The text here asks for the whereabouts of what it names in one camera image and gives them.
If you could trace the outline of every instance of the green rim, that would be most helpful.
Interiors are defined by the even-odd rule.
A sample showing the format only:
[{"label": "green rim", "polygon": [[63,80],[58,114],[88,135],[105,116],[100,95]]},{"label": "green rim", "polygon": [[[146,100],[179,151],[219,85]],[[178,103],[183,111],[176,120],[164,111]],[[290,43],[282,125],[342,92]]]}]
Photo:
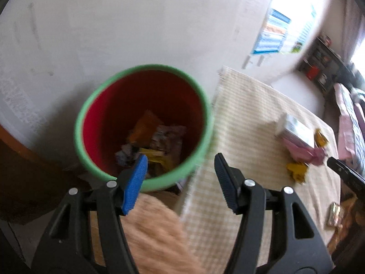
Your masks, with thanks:
[{"label": "green rim", "polygon": [[83,121],[85,120],[86,113],[88,112],[91,104],[98,97],[101,92],[103,92],[107,87],[112,85],[114,82],[128,76],[130,74],[144,71],[144,70],[159,70],[173,73],[176,76],[179,76],[185,81],[187,81],[191,87],[198,94],[201,104],[203,106],[203,114],[204,114],[204,128],[201,139],[195,148],[195,150],[188,156],[183,163],[181,163],[174,170],[152,179],[145,179],[142,184],[141,191],[154,191],[160,190],[163,188],[170,187],[175,184],[175,182],[188,177],[189,174],[195,169],[196,165],[200,163],[200,160],[204,158],[205,153],[207,152],[207,148],[209,146],[210,138],[213,132],[213,116],[211,113],[211,105],[207,95],[201,86],[188,74],[185,72],[176,69],[174,67],[151,64],[151,65],[141,65],[136,66],[122,72],[115,74],[113,77],[109,78],[102,85],[100,85],[92,95],[85,101],[82,106],[80,113],[76,119],[75,128],[74,128],[74,143],[78,157],[80,158],[81,163],[85,166],[85,168],[90,171],[90,173],[101,180],[109,181],[115,180],[114,176],[111,176],[104,171],[102,171],[89,157],[85,150],[85,146],[83,143]]}]

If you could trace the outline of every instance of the shelf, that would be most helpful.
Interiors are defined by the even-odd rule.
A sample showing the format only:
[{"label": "shelf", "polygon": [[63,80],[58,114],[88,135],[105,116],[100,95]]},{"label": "shelf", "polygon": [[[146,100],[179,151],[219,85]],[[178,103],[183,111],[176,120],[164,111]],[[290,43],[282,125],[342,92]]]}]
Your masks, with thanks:
[{"label": "shelf", "polygon": [[323,68],[327,68],[328,66],[324,65],[319,59],[317,59],[315,56],[311,56],[309,59],[309,61],[314,60],[315,62],[317,62],[317,64],[321,65]]},{"label": "shelf", "polygon": [[324,44],[324,42],[320,38],[317,38],[317,41],[320,45],[320,48],[324,49],[324,51],[330,55],[331,59],[333,61],[335,61],[337,63],[337,65],[340,66],[340,68],[344,67],[347,69],[344,62],[337,56],[337,54],[335,54],[335,52],[333,50],[331,50],[328,46],[326,46],[326,44]]}]

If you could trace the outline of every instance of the metal screw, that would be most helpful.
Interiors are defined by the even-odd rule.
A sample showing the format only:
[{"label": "metal screw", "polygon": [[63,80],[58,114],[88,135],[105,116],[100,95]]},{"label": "metal screw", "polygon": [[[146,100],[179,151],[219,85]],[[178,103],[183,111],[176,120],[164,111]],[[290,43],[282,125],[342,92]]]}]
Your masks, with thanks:
[{"label": "metal screw", "polygon": [[116,181],[115,180],[110,180],[107,182],[107,187],[116,187]]},{"label": "metal screw", "polygon": [[252,179],[246,179],[245,180],[245,186],[254,186],[256,182]]},{"label": "metal screw", "polygon": [[73,188],[70,188],[69,189],[69,194],[70,195],[76,195],[78,193],[78,189],[77,188],[75,188],[75,187],[73,187]]},{"label": "metal screw", "polygon": [[284,188],[284,193],[286,193],[286,194],[292,194],[294,192],[294,190],[293,190],[293,188],[292,187],[290,187],[290,186],[286,186],[285,188]]}]

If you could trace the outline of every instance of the poster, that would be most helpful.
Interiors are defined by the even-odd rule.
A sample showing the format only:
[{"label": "poster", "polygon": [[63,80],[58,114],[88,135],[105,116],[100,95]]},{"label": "poster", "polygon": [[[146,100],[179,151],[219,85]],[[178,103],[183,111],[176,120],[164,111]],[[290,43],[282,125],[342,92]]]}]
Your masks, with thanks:
[{"label": "poster", "polygon": [[[259,34],[255,43],[253,54],[257,53],[299,53],[308,39],[313,38],[313,28],[318,26],[316,22],[315,8],[321,0],[272,0],[270,5],[270,17],[265,22],[264,30]],[[279,13],[279,18],[274,20],[273,14]],[[280,24],[284,34],[268,32],[267,26]]]},{"label": "poster", "polygon": [[305,24],[302,32],[300,33],[298,40],[295,42],[295,45],[293,46],[293,49],[291,50],[291,53],[298,53],[302,49],[304,43],[307,41],[308,35],[311,32],[311,29],[313,27],[313,24],[315,22],[316,18],[316,11],[314,10],[313,5],[311,5],[311,14],[310,17]]},{"label": "poster", "polygon": [[286,38],[290,21],[288,17],[272,9],[252,53],[278,53]]}]

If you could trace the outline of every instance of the window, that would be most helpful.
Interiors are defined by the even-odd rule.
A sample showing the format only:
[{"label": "window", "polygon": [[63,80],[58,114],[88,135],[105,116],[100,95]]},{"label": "window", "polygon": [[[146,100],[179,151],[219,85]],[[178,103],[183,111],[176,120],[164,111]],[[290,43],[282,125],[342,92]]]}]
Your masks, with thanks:
[{"label": "window", "polygon": [[365,78],[365,40],[360,44],[360,47],[354,53],[351,61],[355,64],[355,67],[361,75]]}]

